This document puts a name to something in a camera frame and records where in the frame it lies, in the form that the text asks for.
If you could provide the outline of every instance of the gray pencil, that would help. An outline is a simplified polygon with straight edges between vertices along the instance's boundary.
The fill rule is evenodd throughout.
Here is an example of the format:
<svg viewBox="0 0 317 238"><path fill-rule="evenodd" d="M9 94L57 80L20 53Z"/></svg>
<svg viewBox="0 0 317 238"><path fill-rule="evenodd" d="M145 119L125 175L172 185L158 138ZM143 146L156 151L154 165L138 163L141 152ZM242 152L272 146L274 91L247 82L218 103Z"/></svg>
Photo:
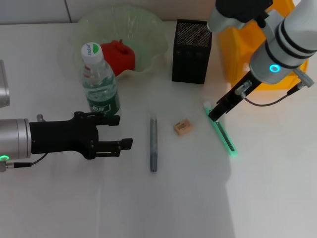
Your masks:
<svg viewBox="0 0 317 238"><path fill-rule="evenodd" d="M158 170L158 120L156 116L150 119L150 170Z"/></svg>

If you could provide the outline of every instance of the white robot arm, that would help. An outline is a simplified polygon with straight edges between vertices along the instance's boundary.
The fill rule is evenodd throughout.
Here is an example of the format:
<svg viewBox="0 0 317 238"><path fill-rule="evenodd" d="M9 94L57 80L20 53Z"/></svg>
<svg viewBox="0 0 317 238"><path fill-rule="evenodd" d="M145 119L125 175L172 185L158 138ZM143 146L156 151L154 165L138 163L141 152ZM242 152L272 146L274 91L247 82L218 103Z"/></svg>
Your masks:
<svg viewBox="0 0 317 238"><path fill-rule="evenodd" d="M227 1L227 4L217 4L219 1ZM234 1L216 1L208 21L209 30L222 31L229 26L242 28L251 18L264 32L266 41L252 55L250 72L210 112L209 117L213 121L219 120L243 99L250 102L246 96L261 83L276 84L291 72L298 75L301 83L289 90L286 97L304 86L311 87L314 84L299 67L317 52L317 0L302 0L286 18L275 10L268 14L264 12L272 4L270 0L254 0L252 3L245 1L249 5L243 5L241 9L236 6L240 14L234 14L235 10L232 10L229 2ZM245 8L254 11L246 15Z"/></svg>

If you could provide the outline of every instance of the white wall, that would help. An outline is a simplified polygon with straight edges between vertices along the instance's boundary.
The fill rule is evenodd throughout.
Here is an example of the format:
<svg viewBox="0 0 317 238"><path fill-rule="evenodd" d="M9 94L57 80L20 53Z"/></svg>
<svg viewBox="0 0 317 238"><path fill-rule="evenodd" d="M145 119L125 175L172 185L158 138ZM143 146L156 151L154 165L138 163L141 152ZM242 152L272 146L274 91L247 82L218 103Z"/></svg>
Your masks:
<svg viewBox="0 0 317 238"><path fill-rule="evenodd" d="M112 4L131 3L164 20L207 19L215 0L66 0L72 20ZM64 0L1 0L0 24L69 22Z"/></svg>
<svg viewBox="0 0 317 238"><path fill-rule="evenodd" d="M69 22L64 0L0 0L0 24Z"/></svg>
<svg viewBox="0 0 317 238"><path fill-rule="evenodd" d="M67 0L67 3L74 21L98 7L120 3L143 7L163 20L207 19L214 6L214 0Z"/></svg>

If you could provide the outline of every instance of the red fruit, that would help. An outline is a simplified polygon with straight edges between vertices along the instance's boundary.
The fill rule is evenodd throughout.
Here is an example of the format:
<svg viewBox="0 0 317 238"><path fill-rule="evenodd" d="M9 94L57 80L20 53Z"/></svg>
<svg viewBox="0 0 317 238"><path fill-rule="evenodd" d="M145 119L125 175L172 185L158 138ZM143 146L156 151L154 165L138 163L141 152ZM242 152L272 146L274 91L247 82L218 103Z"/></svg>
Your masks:
<svg viewBox="0 0 317 238"><path fill-rule="evenodd" d="M115 76L118 76L127 69L134 70L134 52L130 47L123 44L122 40L101 44L101 49L105 60L111 66Z"/></svg>

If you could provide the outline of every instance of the robotic arm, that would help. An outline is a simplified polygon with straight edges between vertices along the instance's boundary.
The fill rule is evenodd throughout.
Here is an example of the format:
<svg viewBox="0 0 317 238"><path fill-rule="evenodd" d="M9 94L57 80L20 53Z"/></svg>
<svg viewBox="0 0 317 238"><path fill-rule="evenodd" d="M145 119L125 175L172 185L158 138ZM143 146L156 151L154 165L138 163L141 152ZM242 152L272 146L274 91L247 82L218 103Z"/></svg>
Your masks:
<svg viewBox="0 0 317 238"><path fill-rule="evenodd" d="M287 92L288 96L314 84L299 67L317 51L317 0L302 0L286 18L275 10L267 14L265 10L271 5L271 0L216 1L208 20L210 31L223 31L230 26L242 28L254 19L266 41L252 55L250 71L210 112L213 121L228 113L261 83L276 84L291 72L301 82Z"/></svg>
<svg viewBox="0 0 317 238"><path fill-rule="evenodd" d="M3 61L0 60L0 108L9 106L9 89ZM27 119L0 120L0 172L6 169L30 167L33 163L13 162L29 158L32 154L76 151L84 158L120 155L121 150L130 150L132 138L120 141L99 141L97 125L119 125L120 117L106 117L102 113L75 112L67 121L45 121L42 115L37 122Z"/></svg>

